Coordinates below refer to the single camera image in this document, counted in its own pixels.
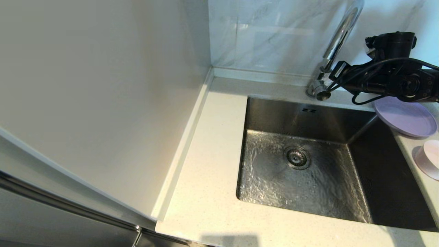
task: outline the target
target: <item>black cable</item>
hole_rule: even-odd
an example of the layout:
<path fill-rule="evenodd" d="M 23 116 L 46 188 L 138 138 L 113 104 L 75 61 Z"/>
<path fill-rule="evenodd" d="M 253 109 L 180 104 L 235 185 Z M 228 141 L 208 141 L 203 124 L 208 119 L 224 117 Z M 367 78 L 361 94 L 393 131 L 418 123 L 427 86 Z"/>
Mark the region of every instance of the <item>black cable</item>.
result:
<path fill-rule="evenodd" d="M 421 64 L 421 65 L 423 65 L 423 66 L 425 66 L 425 67 L 428 67 L 428 68 L 431 68 L 431 69 L 435 69 L 435 70 L 439 70 L 439 67 L 438 67 L 438 66 L 435 66 L 435 65 L 433 65 L 433 64 L 429 64 L 429 63 L 427 63 L 427 62 L 424 62 L 424 61 L 421 61 L 421 60 L 418 60 L 418 59 L 414 59 L 414 58 L 390 58 L 390 59 L 386 59 L 386 60 L 382 60 L 382 61 L 376 62 L 376 63 L 374 63 L 374 64 L 372 64 L 372 65 L 369 65 L 368 67 L 366 67 L 366 68 L 360 70 L 359 72 L 355 73 L 353 76 L 349 77 L 349 79 L 347 79 L 347 80 L 345 80 L 345 81 L 343 81 L 343 82 L 341 82 L 341 83 L 339 83 L 339 81 L 341 80 L 342 77 L 338 78 L 335 82 L 332 83 L 332 84 L 338 84 L 338 85 L 335 86 L 335 87 L 330 88 L 330 89 L 327 90 L 327 91 L 328 91 L 328 92 L 332 92 L 332 91 L 334 91 L 335 89 L 337 89 L 337 88 L 339 88 L 339 87 L 345 85 L 345 84 L 348 83 L 350 80 L 352 80 L 353 78 L 359 76 L 360 74 L 366 73 L 366 72 L 369 71 L 371 68 L 374 68 L 374 67 L 376 67 L 376 66 L 378 66 L 378 65 L 381 65 L 381 64 L 386 64 L 386 63 L 391 63 L 391 62 L 396 62 L 396 61 L 412 61 L 412 62 L 417 62 L 417 63 L 419 63 L 419 64 Z"/>
<path fill-rule="evenodd" d="M 367 103 L 370 103 L 370 102 L 372 102 L 372 101 L 375 101 L 375 100 L 377 100 L 377 99 L 381 99 L 381 98 L 384 98 L 384 97 L 385 97 L 385 95 L 380 95 L 380 96 L 377 96 L 377 97 L 375 97 L 375 98 L 371 98 L 370 100 L 366 100 L 366 101 L 364 101 L 364 102 L 356 102 L 355 100 L 356 100 L 356 98 L 357 98 L 358 95 L 360 95 L 359 92 L 356 93 L 356 94 L 354 94 L 354 96 L 352 97 L 352 103 L 354 103 L 355 105 L 365 105 L 365 104 L 367 104 Z"/>
<path fill-rule="evenodd" d="M 374 61 L 372 60 L 372 61 L 369 61 L 369 62 L 367 62 L 367 63 L 365 63 L 365 64 L 363 64 L 362 66 L 364 66 L 364 65 L 370 65 L 370 64 L 373 64 L 374 63 Z M 340 77 L 340 81 L 339 81 L 339 83 L 340 84 L 343 84 L 343 77 Z M 327 91 L 328 90 L 330 90 L 333 86 L 335 86 L 335 81 L 334 82 L 332 82 L 328 87 L 327 87 Z"/>

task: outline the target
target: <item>faucet spout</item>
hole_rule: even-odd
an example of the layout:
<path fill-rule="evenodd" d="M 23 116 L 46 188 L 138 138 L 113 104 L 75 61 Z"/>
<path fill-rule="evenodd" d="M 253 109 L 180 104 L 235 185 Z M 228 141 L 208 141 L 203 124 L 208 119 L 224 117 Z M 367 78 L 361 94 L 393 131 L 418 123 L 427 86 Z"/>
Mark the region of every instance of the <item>faucet spout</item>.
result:
<path fill-rule="evenodd" d="M 354 0 L 345 15 L 343 16 L 342 21 L 337 27 L 334 36 L 331 39 L 331 42 L 326 49 L 325 54 L 323 55 L 323 61 L 321 63 L 321 67 L 319 68 L 320 72 L 316 79 L 312 80 L 308 88 L 306 90 L 306 94 L 310 97 L 317 98 L 318 100 L 326 100 L 330 97 L 330 93 L 326 92 L 326 86 L 323 81 L 323 77 L 325 74 L 330 73 L 332 71 L 332 64 L 334 63 L 335 57 L 338 55 L 340 49 L 343 44 L 346 42 L 349 37 L 350 32 L 354 28 L 355 23 L 360 16 L 361 11 L 363 10 L 364 0 Z M 319 97 L 318 95 L 325 94 L 326 97 Z"/>

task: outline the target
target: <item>robotic arm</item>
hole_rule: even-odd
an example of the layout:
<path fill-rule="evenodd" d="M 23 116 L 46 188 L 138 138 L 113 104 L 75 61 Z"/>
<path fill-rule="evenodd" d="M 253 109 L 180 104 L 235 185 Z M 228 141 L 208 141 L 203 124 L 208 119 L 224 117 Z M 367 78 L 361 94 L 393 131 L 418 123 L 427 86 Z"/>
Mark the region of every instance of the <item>robotic arm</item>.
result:
<path fill-rule="evenodd" d="M 330 93 L 343 87 L 354 95 L 352 102 L 363 105 L 385 96 L 404 102 L 439 102 L 439 67 L 409 58 L 416 45 L 414 33 L 385 33 L 366 38 L 367 55 L 372 58 L 362 65 L 339 61 L 329 75 L 333 83 Z M 361 93 L 380 94 L 371 100 L 357 102 Z"/>

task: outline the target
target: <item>lavender plate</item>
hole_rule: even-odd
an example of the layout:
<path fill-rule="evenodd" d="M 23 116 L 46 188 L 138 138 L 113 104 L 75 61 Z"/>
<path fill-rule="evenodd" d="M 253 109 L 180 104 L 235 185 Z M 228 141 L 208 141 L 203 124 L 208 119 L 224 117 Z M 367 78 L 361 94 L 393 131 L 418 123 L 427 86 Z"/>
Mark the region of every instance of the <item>lavender plate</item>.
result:
<path fill-rule="evenodd" d="M 395 97 L 385 97 L 376 100 L 374 108 L 384 123 L 408 136 L 428 137 L 438 129 L 436 119 L 419 103 L 407 103 Z"/>

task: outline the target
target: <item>white wall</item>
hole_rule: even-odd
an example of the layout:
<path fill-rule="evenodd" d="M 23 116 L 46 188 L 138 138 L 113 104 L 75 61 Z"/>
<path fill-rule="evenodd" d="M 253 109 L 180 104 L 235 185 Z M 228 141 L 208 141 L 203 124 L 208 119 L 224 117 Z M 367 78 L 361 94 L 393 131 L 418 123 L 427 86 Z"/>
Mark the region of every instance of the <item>white wall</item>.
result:
<path fill-rule="evenodd" d="M 0 2 L 0 133 L 150 215 L 210 66 L 207 0 Z"/>
<path fill-rule="evenodd" d="M 352 0 L 209 0 L 212 65 L 311 75 Z M 338 59 L 370 60 L 364 38 L 415 32 L 411 57 L 439 64 L 438 0 L 365 0 Z"/>

